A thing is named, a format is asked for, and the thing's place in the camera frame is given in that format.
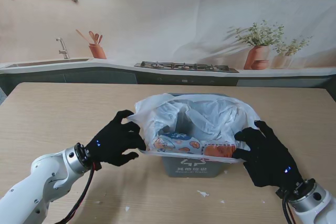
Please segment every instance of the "black gloved hand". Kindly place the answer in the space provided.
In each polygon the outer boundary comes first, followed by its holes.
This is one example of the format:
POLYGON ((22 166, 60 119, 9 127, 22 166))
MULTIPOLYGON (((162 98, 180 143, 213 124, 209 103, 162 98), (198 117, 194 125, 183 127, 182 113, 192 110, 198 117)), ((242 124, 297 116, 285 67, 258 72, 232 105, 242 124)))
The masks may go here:
POLYGON ((246 128, 235 135, 251 149, 237 149, 232 157, 244 159, 244 166, 255 186, 278 186, 294 190, 303 182, 298 167, 288 149, 274 135, 273 130, 263 121, 256 121, 260 129, 246 128))
POLYGON ((85 147, 93 162, 107 162, 121 166, 139 157, 136 152, 123 155, 122 153, 126 150, 135 148, 146 150, 146 145, 139 135, 140 127, 133 122, 121 124, 122 119, 130 115, 133 115, 132 111, 119 111, 114 119, 85 147))

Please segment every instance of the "garbage bag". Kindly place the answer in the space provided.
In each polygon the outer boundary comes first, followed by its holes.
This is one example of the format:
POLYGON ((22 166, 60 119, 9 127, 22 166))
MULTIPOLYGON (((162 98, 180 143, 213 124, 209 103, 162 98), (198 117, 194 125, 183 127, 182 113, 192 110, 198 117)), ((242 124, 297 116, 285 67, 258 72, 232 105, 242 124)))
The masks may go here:
POLYGON ((146 154, 237 163, 236 148, 249 151, 234 135, 260 120, 246 103, 216 94, 159 94, 135 104, 129 121, 144 133, 146 154))

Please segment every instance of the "kitchen wallpaper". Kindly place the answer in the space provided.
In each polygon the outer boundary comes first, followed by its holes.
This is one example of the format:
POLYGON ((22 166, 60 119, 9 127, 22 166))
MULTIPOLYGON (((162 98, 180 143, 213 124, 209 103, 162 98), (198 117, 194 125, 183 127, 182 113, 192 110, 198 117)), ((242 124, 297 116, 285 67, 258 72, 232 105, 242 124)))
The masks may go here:
POLYGON ((0 0, 0 62, 336 70, 336 0, 0 0))

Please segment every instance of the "sink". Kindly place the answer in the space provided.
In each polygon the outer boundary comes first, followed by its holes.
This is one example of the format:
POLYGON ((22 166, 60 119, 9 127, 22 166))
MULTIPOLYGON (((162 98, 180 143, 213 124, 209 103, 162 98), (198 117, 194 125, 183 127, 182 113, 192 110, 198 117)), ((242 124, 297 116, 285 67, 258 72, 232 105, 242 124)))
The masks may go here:
POLYGON ((65 60, 38 61, 38 62, 30 62, 30 63, 16 63, 16 64, 12 64, 12 65, 10 65, 6 68, 50 65, 50 64, 56 64, 56 63, 67 63, 67 62, 81 62, 81 61, 88 61, 88 60, 89 59, 65 59, 65 60))

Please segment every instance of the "robotic arm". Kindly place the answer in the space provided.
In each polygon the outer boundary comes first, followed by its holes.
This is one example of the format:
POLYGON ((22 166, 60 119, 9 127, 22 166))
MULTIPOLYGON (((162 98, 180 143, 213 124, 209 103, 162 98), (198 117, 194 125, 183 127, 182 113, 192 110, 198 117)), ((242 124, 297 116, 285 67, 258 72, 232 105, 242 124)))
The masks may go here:
POLYGON ((246 128, 235 135, 250 151, 237 149, 233 157, 245 160, 244 166, 255 186, 277 186, 287 223, 295 223, 288 203, 304 224, 336 223, 336 199, 314 179, 303 180, 288 149, 263 121, 258 130, 246 128))
MULTIPOLYGON (((47 216, 50 202, 70 192, 73 183, 85 172, 101 168, 100 162, 121 166, 138 156, 123 155, 130 148, 146 150, 133 122, 121 124, 133 114, 119 111, 87 146, 76 144, 59 153, 43 155, 33 161, 30 175, 14 185, 0 200, 0 222, 5 224, 41 224, 47 216)), ((59 223, 67 223, 65 218, 59 223)))
POLYGON ((84 146, 77 144, 33 161, 30 175, 14 185, 0 200, 3 223, 42 223, 49 203, 63 197, 91 167, 84 146))

